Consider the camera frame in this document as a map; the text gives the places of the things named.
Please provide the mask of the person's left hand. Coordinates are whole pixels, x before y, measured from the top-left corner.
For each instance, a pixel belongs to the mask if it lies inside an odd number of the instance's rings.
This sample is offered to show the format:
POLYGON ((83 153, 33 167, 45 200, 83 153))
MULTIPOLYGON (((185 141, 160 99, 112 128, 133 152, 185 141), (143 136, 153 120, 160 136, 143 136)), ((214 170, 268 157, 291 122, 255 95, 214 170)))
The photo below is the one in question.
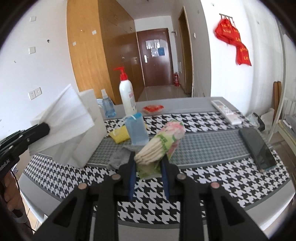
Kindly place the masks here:
POLYGON ((7 173, 4 177, 4 200, 9 211, 20 210, 23 208, 23 201, 20 191, 17 187, 15 178, 11 173, 7 173))

